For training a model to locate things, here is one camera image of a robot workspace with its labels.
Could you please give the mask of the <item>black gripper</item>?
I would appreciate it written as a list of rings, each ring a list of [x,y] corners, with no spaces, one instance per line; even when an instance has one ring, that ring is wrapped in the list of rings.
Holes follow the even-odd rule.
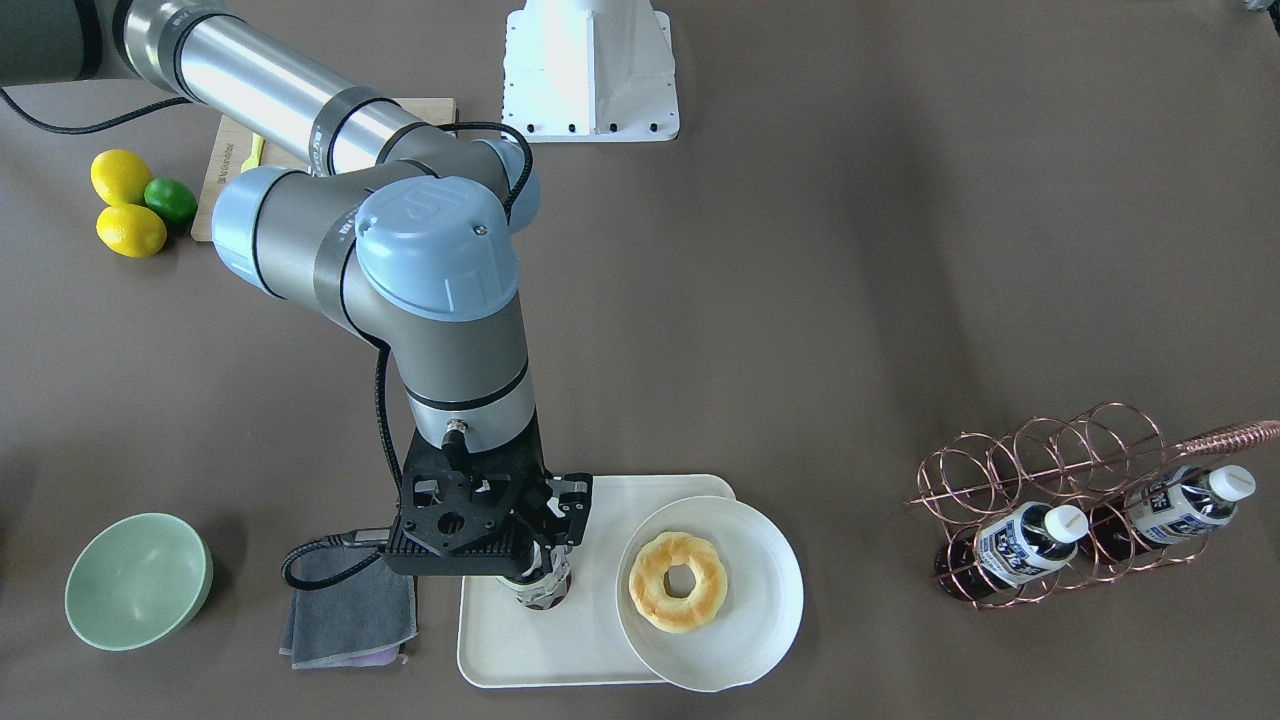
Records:
[[[381,547],[389,569],[417,577],[539,579],[550,551],[582,542],[593,475],[554,478],[538,416],[493,425],[484,411],[429,411],[397,474],[397,515]]]

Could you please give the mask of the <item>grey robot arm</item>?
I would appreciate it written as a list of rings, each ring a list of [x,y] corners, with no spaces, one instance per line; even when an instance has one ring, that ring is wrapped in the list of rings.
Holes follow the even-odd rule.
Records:
[[[416,432],[387,528],[303,544],[369,548],[402,575],[566,577],[588,474],[545,468],[515,232],[538,211],[516,129],[472,142],[253,28],[219,1],[5,1],[3,83],[140,77],[215,108],[307,170],[251,169],[212,211],[238,277],[394,360]]]

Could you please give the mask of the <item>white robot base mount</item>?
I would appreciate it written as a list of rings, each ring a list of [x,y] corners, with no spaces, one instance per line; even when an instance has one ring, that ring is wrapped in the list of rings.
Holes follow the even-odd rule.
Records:
[[[649,1],[527,1],[503,69],[502,118],[531,143],[678,137],[671,19]]]

